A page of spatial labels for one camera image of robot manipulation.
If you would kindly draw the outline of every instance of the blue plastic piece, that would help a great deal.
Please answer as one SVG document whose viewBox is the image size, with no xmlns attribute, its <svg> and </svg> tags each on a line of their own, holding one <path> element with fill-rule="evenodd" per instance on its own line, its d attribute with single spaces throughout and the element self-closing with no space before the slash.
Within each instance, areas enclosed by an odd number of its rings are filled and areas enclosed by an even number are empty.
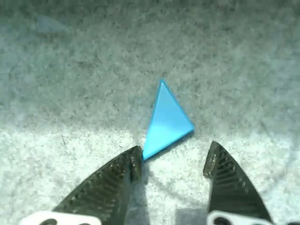
<svg viewBox="0 0 300 225">
<path fill-rule="evenodd" d="M 194 125 L 160 80 L 154 112 L 146 136 L 143 159 L 146 160 L 194 130 Z"/>
</svg>

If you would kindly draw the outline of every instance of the white bracket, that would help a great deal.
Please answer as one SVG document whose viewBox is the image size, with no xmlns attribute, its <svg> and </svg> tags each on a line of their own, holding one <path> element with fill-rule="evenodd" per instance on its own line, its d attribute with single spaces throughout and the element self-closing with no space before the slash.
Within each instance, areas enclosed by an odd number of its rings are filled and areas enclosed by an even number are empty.
<svg viewBox="0 0 300 225">
<path fill-rule="evenodd" d="M 24 218 L 20 225 L 102 225 L 96 217 L 52 212 L 38 211 Z"/>
<path fill-rule="evenodd" d="M 207 215 L 207 225 L 273 225 L 265 219 L 214 210 Z"/>
</svg>

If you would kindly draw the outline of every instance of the ridged gripper pad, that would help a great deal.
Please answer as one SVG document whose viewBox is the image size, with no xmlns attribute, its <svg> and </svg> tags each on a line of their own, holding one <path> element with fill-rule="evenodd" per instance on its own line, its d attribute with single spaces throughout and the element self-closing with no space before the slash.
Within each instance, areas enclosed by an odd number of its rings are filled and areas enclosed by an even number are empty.
<svg viewBox="0 0 300 225">
<path fill-rule="evenodd" d="M 73 190 L 53 211 L 99 218 L 122 225 L 133 181 L 142 175 L 142 149 L 135 146 L 106 163 Z"/>
<path fill-rule="evenodd" d="M 203 169 L 211 179 L 209 212 L 214 210 L 266 219 L 269 213 L 255 187 L 233 157 L 213 141 Z"/>
</svg>

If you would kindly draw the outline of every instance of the gray carpet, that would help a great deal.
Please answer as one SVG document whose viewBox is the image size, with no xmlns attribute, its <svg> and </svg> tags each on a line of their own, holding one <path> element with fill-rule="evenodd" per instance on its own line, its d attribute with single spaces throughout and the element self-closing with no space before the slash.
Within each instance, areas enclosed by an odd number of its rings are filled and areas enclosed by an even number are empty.
<svg viewBox="0 0 300 225">
<path fill-rule="evenodd" d="M 50 210 L 143 145 L 160 78 L 195 134 L 147 163 L 127 224 L 204 224 L 212 140 L 274 222 L 300 220 L 300 8 L 270 2 L 2 1 L 0 224 Z"/>
</svg>

